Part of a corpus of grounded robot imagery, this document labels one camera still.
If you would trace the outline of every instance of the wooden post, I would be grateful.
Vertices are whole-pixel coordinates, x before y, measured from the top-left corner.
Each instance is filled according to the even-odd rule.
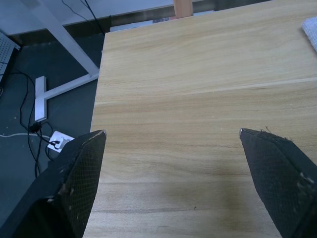
[[[177,18],[192,16],[194,14],[192,0],[174,0],[174,9]]]

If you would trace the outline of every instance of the wooden tabletop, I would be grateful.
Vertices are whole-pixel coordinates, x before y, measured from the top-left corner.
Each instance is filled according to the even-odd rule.
[[[85,237],[280,237],[238,133],[268,127],[317,162],[314,15],[316,0],[274,0],[106,34]]]

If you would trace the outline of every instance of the white cable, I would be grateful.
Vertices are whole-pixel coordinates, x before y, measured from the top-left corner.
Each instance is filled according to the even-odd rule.
[[[9,138],[9,137],[17,136],[17,135],[28,135],[28,133],[16,133],[16,134],[12,134],[12,135],[1,135],[0,134],[0,137]],[[30,136],[38,136],[37,134],[30,134],[30,133],[29,133],[29,135]],[[42,137],[50,139],[50,137],[47,135],[42,135]]]

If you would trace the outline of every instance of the dark gray carpet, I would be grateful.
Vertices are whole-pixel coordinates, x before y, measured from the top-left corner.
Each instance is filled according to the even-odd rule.
[[[98,34],[79,38],[76,41],[99,66],[104,36]],[[15,71],[14,68],[28,74],[33,80],[46,76],[48,90],[87,74],[58,42],[23,47],[15,58],[11,72]],[[0,97],[0,133],[10,135],[25,132],[19,124],[19,108],[26,90],[26,77],[8,75],[3,80],[4,92]],[[88,133],[96,87],[97,80],[48,100],[48,121],[53,129],[72,137]],[[28,122],[33,101],[34,89],[29,87],[29,96],[23,108],[24,124]],[[49,135],[50,132],[51,129],[44,125],[43,134]],[[37,152],[39,139],[33,136],[31,138],[34,151]],[[42,171],[48,163],[44,153],[45,146],[44,142],[40,154]],[[0,137],[0,226],[33,182],[34,164],[26,136]]]

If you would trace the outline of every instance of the white power strip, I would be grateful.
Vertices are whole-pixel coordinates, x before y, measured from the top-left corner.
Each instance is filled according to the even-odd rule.
[[[65,135],[59,131],[54,131],[53,135],[50,138],[50,142],[53,141],[59,141],[58,144],[56,144],[55,146],[49,144],[48,147],[52,150],[55,150],[57,152],[61,152],[61,150],[64,148],[65,144],[67,144],[69,141],[73,140],[74,138],[69,136],[69,135]]]

